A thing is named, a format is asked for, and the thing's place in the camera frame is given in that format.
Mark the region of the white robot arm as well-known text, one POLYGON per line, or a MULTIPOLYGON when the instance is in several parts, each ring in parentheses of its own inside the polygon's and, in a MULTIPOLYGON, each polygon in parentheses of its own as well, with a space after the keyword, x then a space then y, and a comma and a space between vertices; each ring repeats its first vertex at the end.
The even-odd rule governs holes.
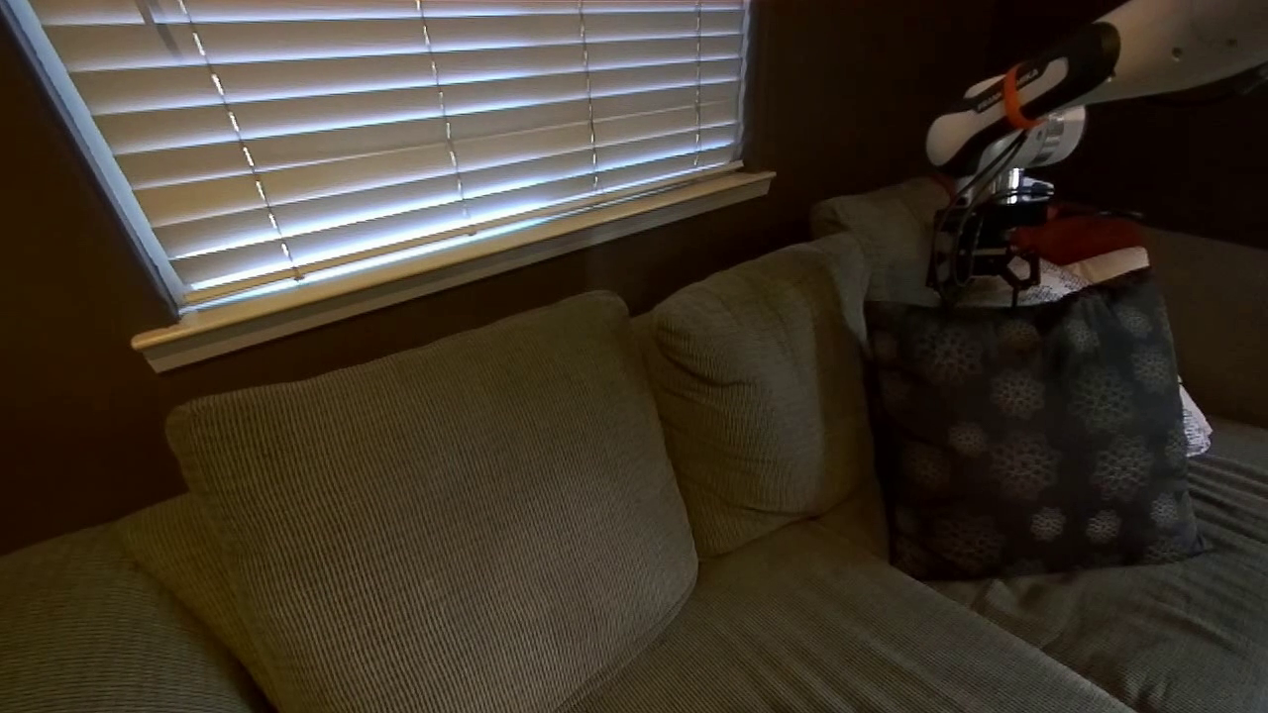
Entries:
POLYGON ((954 178, 937 215, 929 285, 954 303, 994 277, 1011 293, 1043 269, 1011 233, 1043 225, 1056 184, 1029 167, 1062 160, 1089 104, 1193 89, 1268 64, 1268 0, 1123 0, 1045 52, 1011 64, 937 114, 924 155, 954 178))

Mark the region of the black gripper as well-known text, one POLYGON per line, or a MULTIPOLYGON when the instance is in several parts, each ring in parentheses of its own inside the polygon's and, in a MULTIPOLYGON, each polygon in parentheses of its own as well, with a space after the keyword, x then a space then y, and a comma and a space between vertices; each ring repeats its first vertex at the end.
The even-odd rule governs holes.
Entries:
POLYGON ((1043 201, 963 201, 954 196, 940 215, 940 246, 948 253, 937 253, 929 263, 929 285, 940 295, 951 295, 963 287, 963 257, 994 257, 994 277, 1011 287, 1011 300, 1024 300, 1028 287, 1039 285, 1043 263, 1036 257, 1011 253, 1011 233, 1024 225, 1039 225, 1045 219, 1043 201))

